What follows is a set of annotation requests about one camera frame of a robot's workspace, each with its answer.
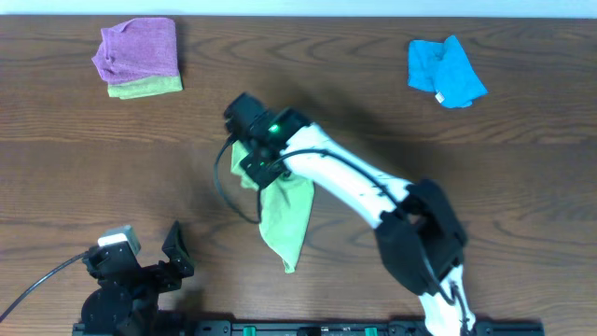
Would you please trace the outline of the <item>green microfiber cloth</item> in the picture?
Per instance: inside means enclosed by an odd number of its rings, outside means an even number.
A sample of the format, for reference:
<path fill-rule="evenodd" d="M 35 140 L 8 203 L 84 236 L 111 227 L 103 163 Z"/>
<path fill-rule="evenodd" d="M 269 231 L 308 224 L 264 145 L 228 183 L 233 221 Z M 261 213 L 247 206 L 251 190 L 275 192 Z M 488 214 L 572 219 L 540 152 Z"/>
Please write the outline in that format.
<path fill-rule="evenodd" d="M 241 178 L 244 189 L 257 192 L 261 205 L 260 235 L 265 244 L 282 259 L 285 272 L 294 273 L 312 212 L 314 183 L 290 174 L 287 178 L 278 177 L 259 191 L 257 184 L 241 167 L 241 159 L 246 154 L 239 142 L 232 145 L 230 172 Z"/>

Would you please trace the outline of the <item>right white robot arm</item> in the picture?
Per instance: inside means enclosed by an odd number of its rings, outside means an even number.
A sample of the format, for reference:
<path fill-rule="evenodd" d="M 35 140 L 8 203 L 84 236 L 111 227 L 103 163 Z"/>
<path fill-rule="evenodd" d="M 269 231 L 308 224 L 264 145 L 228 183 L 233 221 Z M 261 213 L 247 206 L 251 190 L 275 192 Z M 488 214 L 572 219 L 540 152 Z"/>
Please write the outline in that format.
<path fill-rule="evenodd" d="M 284 174 L 305 177 L 367 222 L 385 269 L 419 297 L 429 334 L 473 334 L 463 285 L 467 236 L 436 182 L 387 174 L 297 109 L 275 112 L 248 93 L 230 103 L 224 119 L 231 139 L 247 149 L 241 166 L 259 187 Z"/>

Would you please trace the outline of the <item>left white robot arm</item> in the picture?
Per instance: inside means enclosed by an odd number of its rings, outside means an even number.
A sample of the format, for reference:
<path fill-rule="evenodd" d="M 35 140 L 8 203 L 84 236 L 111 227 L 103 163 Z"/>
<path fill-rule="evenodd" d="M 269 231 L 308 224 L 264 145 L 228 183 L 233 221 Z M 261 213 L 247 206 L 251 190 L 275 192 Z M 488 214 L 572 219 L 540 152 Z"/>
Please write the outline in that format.
<path fill-rule="evenodd" d="M 194 274 L 194 261 L 175 222 L 162 245 L 166 261 L 141 266 L 141 245 L 132 226 L 106 231 L 83 258 L 99 288 L 81 309 L 83 335 L 188 335 L 179 313 L 162 311 L 159 296 L 181 288 Z"/>

